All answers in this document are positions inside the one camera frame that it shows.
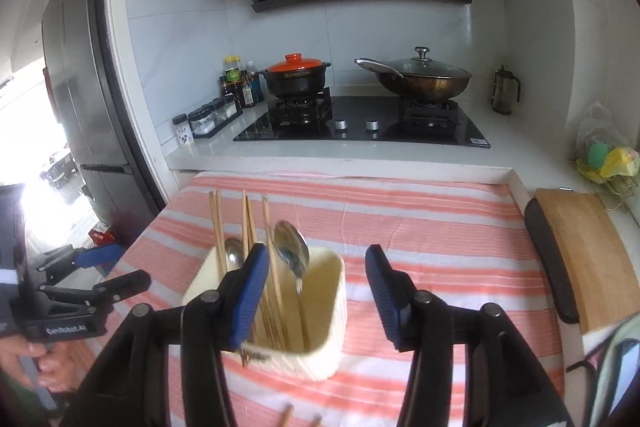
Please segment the left hand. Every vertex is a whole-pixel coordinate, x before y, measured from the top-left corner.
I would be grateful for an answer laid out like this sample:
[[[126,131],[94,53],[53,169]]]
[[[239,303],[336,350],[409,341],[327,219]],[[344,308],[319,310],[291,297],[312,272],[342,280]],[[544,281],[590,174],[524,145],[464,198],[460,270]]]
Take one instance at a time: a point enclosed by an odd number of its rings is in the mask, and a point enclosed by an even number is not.
[[[19,384],[31,388],[21,357],[35,359],[38,366],[37,383],[50,392],[66,392],[77,388],[76,364],[70,354],[73,343],[55,343],[47,348],[41,343],[30,343],[20,335],[1,339],[1,372]]]

